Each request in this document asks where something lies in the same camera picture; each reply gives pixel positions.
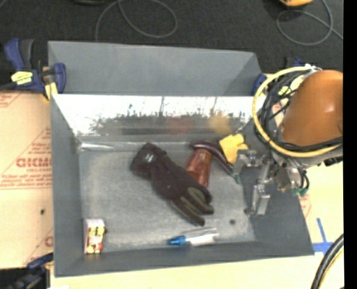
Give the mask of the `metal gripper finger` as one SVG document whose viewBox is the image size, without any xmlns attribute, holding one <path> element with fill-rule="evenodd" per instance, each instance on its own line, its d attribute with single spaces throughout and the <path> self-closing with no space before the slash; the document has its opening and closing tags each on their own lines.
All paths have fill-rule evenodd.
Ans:
<svg viewBox="0 0 357 289">
<path fill-rule="evenodd" d="M 248 216 L 265 216 L 270 193 L 266 192 L 264 184 L 256 184 L 249 187 L 246 192 L 247 207 L 244 212 Z"/>
<path fill-rule="evenodd" d="M 232 175 L 236 183 L 241 183 L 241 171 L 244 168 L 256 166 L 256 150 L 252 149 L 240 149 L 237 151 L 237 159 L 232 166 Z"/>
</svg>

